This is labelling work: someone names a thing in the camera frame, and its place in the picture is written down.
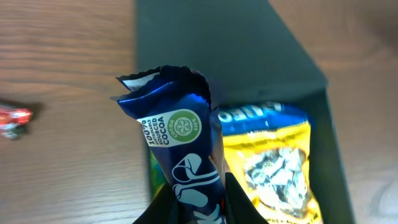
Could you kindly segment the blue Oreo cookie pack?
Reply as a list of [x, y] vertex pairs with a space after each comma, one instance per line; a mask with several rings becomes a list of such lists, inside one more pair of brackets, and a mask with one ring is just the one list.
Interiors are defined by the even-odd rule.
[[222, 107], [218, 112], [218, 118], [224, 136], [275, 130], [309, 120], [308, 114], [303, 110], [274, 102]]

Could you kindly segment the black box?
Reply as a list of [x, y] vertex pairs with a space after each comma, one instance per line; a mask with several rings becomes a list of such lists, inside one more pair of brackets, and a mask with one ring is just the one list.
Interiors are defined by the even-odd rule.
[[288, 102], [309, 114], [310, 187], [325, 223], [354, 223], [327, 80], [269, 2], [140, 0], [136, 66], [185, 65], [216, 102]]

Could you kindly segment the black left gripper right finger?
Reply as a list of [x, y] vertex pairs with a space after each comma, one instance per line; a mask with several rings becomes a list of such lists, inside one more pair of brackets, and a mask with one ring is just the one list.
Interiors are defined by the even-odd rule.
[[225, 212], [227, 224], [269, 224], [254, 208], [254, 205], [234, 175], [227, 172], [225, 177]]

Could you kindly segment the yellow Hacks candy bag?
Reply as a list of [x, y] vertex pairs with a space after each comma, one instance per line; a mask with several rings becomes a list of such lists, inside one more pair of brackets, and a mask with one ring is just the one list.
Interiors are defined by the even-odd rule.
[[310, 133], [304, 121], [223, 138], [230, 171], [268, 223], [323, 223], [309, 183]]

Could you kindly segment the blue Dairy Milk chocolate bar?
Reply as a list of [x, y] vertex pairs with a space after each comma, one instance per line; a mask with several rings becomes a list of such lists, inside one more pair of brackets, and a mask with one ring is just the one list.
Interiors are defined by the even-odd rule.
[[178, 202], [178, 223], [225, 223], [221, 124], [205, 77], [188, 67], [164, 65], [119, 82], [115, 97], [142, 128]]

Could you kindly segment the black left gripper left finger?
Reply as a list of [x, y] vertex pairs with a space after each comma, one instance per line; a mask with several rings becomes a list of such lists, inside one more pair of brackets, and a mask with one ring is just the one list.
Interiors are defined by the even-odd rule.
[[164, 184], [145, 212], [132, 224], [178, 224], [178, 202], [169, 184]]

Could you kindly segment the green red KitKat Milo bar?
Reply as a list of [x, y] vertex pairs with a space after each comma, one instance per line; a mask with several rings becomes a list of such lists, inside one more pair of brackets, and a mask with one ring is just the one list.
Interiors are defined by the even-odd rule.
[[8, 139], [18, 139], [31, 121], [33, 112], [28, 108], [1, 103], [1, 135]]

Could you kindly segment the Haribo gummy candy bag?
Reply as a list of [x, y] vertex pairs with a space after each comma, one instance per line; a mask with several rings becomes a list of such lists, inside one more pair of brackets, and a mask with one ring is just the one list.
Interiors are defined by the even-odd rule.
[[167, 179], [165, 178], [162, 169], [152, 152], [150, 152], [149, 164], [150, 164], [150, 190], [152, 198], [155, 198], [156, 195], [161, 190], [161, 188], [163, 187], [163, 185], [166, 183]]

